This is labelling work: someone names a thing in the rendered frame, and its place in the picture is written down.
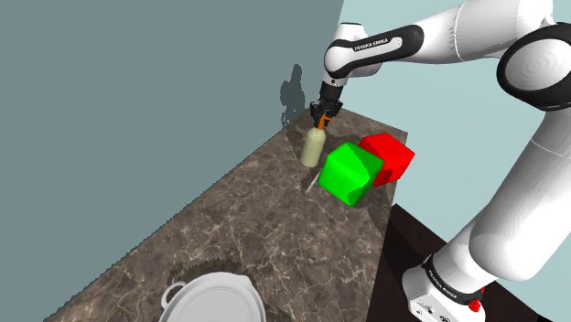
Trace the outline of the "cream spray bottle orange nozzle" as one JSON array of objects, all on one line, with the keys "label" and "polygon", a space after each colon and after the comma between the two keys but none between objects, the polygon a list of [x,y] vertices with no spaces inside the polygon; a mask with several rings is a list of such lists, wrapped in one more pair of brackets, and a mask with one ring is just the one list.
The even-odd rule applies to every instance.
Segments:
[{"label": "cream spray bottle orange nozzle", "polygon": [[326,121],[332,121],[332,118],[322,115],[318,121],[318,126],[312,127],[307,131],[302,153],[299,158],[303,166],[315,167],[318,164],[327,138],[324,130]]}]

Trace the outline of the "green cube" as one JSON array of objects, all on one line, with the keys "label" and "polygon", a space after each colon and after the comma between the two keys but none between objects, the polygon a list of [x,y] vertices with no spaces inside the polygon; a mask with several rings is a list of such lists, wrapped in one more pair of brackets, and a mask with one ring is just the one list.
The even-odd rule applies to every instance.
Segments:
[{"label": "green cube", "polygon": [[378,156],[346,142],[328,154],[318,184],[353,207],[372,186],[382,166]]}]

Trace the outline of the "thin white utensil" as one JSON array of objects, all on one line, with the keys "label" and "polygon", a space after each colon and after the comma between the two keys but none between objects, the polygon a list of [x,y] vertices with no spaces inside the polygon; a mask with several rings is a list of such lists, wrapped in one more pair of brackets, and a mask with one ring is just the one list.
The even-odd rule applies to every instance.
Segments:
[{"label": "thin white utensil", "polygon": [[310,184],[309,184],[308,187],[307,187],[306,194],[307,194],[307,193],[315,186],[315,184],[317,183],[321,171],[322,171],[322,169],[320,169],[320,170],[316,173],[316,175],[314,176],[314,178],[311,180]]}]

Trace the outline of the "red cube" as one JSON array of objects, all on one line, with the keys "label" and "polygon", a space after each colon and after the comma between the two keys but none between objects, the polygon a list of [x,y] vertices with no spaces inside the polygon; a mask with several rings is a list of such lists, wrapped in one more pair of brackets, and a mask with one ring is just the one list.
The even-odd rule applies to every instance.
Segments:
[{"label": "red cube", "polygon": [[400,179],[415,156],[411,149],[387,133],[365,136],[359,147],[383,161],[382,169],[372,183],[374,187]]}]

